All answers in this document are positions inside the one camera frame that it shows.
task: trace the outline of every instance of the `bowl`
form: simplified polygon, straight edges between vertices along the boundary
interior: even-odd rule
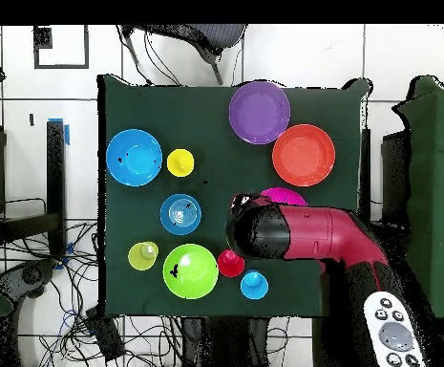
[[[162,269],[169,291],[180,298],[198,299],[209,294],[217,284],[217,261],[200,245],[185,244],[172,250]]]
[[[128,129],[116,134],[106,149],[110,174],[121,184],[140,186],[151,182],[162,166],[158,141],[148,132]]]
[[[332,170],[335,148],[322,129],[308,124],[295,125],[285,130],[274,143],[272,163],[285,182],[315,185]]]
[[[285,187],[272,187],[264,190],[261,193],[267,196],[273,203],[284,203],[288,205],[307,205],[305,199],[296,191]]]

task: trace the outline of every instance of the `orange plate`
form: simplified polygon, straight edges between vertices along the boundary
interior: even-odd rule
[[[276,140],[272,164],[278,175],[293,185],[314,185],[332,170],[335,162],[333,142],[314,125],[294,125]]]

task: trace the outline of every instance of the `remote button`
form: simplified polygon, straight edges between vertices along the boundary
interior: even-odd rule
[[[391,301],[388,298],[381,298],[379,303],[385,308],[391,308]]]
[[[378,310],[374,313],[374,316],[380,321],[386,321],[388,319],[388,314],[385,310]]]
[[[388,349],[396,352],[408,352],[413,348],[412,333],[398,322],[387,322],[379,331],[379,340]]]
[[[399,311],[393,311],[391,315],[398,322],[401,322],[404,319],[403,314]]]
[[[414,355],[406,355],[405,361],[410,367],[420,367],[420,363]]]
[[[402,365],[401,357],[397,354],[389,354],[386,356],[386,361],[390,366],[400,367]]]

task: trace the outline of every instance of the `green bowl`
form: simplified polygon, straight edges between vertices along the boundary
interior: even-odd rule
[[[162,273],[171,293],[188,300],[204,297],[218,280],[215,257],[207,248],[196,244],[181,245],[171,251]]]

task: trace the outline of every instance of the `purple plate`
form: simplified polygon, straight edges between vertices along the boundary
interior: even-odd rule
[[[287,128],[289,101],[275,84],[253,81],[232,97],[229,117],[235,133],[246,142],[270,143]]]

